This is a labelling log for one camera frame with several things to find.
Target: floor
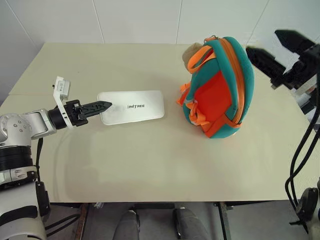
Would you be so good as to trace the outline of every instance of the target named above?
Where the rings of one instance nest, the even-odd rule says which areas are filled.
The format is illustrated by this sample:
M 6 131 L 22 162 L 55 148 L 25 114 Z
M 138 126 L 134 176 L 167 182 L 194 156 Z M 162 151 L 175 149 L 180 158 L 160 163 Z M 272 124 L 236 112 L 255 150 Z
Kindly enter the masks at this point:
M 103 208 L 90 207 L 83 240 L 112 240 L 121 215 L 133 203 L 105 203 Z M 176 202 L 176 207 L 192 210 L 202 221 L 212 240 L 223 240 L 219 211 L 211 202 Z M 78 213 L 78 209 L 53 206 L 48 225 L 65 216 Z M 139 210 L 140 240 L 175 240 L 172 210 Z M 307 240 L 308 235 L 301 226 L 290 226 L 297 220 L 288 201 L 272 201 L 235 206 L 228 211 L 232 240 Z M 51 236 L 48 240 L 73 240 L 77 223 Z

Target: white bracket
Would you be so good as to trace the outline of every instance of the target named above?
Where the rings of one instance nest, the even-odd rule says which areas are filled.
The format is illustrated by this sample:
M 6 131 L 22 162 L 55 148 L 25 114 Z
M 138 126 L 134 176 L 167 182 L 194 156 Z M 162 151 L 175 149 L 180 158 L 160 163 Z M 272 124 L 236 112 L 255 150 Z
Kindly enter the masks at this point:
M 54 90 L 53 90 L 53 97 L 60 110 L 61 116 L 69 129 L 73 129 L 73 125 L 68 117 L 68 114 L 65 110 L 65 107 L 62 103 L 63 100 L 68 100 L 69 96 L 69 89 L 70 89 L 70 81 L 65 80 L 61 76 L 57 76 L 55 80 Z

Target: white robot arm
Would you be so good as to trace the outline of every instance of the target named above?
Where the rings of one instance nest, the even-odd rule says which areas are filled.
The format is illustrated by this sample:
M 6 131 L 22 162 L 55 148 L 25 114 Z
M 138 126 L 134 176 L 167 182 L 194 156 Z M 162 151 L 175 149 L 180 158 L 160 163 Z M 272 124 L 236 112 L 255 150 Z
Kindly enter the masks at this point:
M 31 141 L 65 127 L 87 124 L 87 117 L 112 105 L 105 101 L 80 105 L 79 100 L 63 105 L 69 88 L 69 81 L 57 77 L 53 93 L 56 108 L 0 116 L 0 240 L 47 239 L 42 216 L 49 213 L 50 202 L 39 166 L 31 157 Z

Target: white wall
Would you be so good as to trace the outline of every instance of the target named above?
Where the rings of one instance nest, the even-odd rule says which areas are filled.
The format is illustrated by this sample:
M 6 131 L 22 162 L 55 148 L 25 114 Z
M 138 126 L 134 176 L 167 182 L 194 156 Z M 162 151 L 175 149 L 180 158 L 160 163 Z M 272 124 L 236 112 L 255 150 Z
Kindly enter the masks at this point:
M 279 28 L 320 40 L 320 0 L 0 0 L 0 104 L 44 42 L 202 42 L 233 36 L 288 65 Z

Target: beige table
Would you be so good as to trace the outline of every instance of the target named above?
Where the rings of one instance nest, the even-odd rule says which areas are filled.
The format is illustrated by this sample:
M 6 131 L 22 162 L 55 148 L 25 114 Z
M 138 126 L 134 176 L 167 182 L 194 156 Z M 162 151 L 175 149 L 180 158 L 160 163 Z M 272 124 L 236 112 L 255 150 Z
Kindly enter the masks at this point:
M 99 116 L 44 139 L 41 180 L 52 202 L 258 201 L 287 198 L 284 182 L 308 121 L 289 91 L 272 90 L 255 71 L 251 107 L 241 129 L 208 139 L 175 103 L 190 78 L 186 45 L 45 44 L 0 108 L 24 113 L 55 106 L 56 75 L 71 81 L 82 104 L 102 91 L 161 90 L 165 116 L 114 126 Z M 33 158 L 37 142 L 32 144 Z M 317 145 L 296 178 L 298 196 L 320 175 Z

